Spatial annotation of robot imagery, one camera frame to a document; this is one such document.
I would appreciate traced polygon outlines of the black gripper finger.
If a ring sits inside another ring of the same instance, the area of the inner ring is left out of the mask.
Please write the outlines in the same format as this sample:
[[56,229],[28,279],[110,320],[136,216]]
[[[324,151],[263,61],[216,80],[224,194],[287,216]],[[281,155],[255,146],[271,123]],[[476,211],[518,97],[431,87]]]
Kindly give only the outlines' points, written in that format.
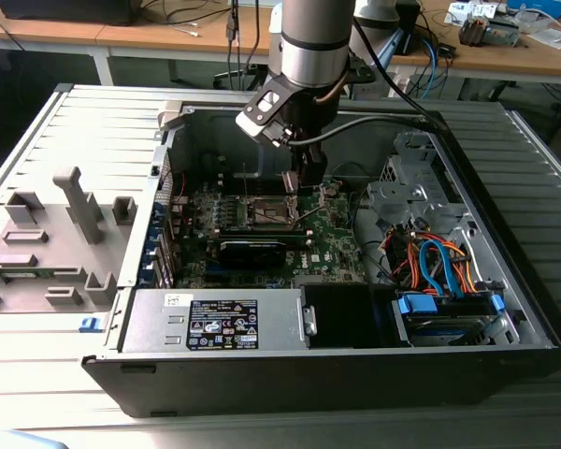
[[301,187],[313,187],[323,181],[327,169],[327,156],[321,143],[306,146],[300,151],[298,179]]

